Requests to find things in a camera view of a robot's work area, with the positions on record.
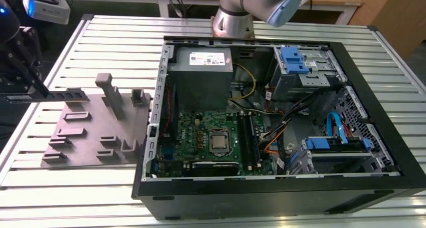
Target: blue light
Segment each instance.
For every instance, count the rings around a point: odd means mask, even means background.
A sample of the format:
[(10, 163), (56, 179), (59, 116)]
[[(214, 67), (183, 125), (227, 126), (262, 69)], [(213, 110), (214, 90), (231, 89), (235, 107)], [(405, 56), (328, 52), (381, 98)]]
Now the blue light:
[(34, 12), (34, 0), (28, 1), (28, 16), (32, 16)]

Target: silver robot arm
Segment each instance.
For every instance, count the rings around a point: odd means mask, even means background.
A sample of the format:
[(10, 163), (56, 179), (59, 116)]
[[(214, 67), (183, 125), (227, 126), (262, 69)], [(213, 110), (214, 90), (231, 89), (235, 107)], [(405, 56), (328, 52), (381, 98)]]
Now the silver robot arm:
[(221, 0), (213, 32), (218, 37), (250, 38), (253, 16), (281, 27), (295, 14), (302, 0)]

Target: motherboard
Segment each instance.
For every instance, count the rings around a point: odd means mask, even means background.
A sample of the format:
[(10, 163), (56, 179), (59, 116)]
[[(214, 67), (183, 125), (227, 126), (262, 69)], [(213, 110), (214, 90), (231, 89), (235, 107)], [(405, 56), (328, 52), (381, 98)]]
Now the motherboard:
[(162, 145), (159, 176), (271, 175), (262, 157), (263, 117), (253, 113), (181, 113), (178, 139)]

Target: wooden cabinet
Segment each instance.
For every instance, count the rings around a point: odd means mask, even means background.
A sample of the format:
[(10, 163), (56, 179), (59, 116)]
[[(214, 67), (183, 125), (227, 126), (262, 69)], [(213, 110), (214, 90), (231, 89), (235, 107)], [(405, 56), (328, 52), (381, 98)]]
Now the wooden cabinet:
[(426, 0), (362, 0), (350, 25), (374, 25), (402, 58), (426, 39)]

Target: slotted metal surface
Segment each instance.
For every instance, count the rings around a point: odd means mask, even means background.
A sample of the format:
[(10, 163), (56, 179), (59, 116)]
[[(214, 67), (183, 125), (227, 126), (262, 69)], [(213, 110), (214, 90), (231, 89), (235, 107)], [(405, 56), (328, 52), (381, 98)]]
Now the slotted metal surface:
[[(154, 94), (165, 35), (210, 36), (210, 20), (95, 16), (82, 21), (52, 69), (52, 90), (83, 87), (99, 93), (95, 77), (110, 72), (121, 92)], [(255, 23), (257, 38), (342, 42), (426, 169), (425, 87), (381, 34), (364, 26)], [(354, 214), (214, 221), (157, 221), (131, 199), (135, 165), (39, 168), (63, 103), (32, 104), (0, 156), (0, 227), (424, 227), (426, 192), (392, 199)]]

